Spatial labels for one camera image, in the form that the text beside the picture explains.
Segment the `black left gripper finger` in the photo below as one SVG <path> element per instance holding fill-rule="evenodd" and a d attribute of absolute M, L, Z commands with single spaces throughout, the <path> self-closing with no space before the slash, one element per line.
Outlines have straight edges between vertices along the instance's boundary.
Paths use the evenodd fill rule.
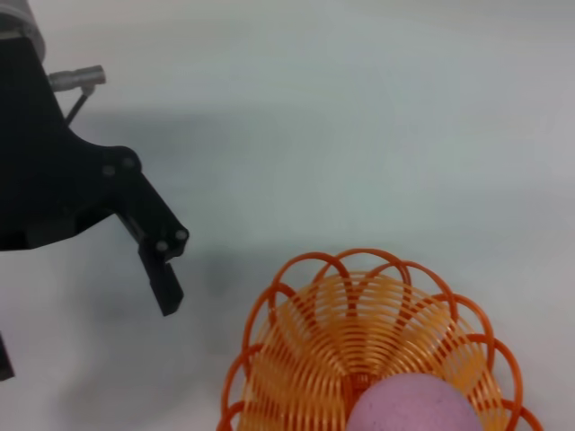
<path fill-rule="evenodd" d="M 12 362 L 4 345 L 4 339 L 0 335 L 0 381 L 4 382 L 14 378 Z"/>

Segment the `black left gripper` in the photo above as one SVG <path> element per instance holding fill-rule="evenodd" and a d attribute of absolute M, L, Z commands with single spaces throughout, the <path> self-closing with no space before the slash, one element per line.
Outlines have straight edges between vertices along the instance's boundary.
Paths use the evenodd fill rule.
<path fill-rule="evenodd" d="M 29 39 L 1 42 L 1 249 L 32 250 L 74 237 L 116 213 L 162 315 L 183 299 L 170 265 L 190 237 L 136 154 L 91 144 L 66 123 Z"/>

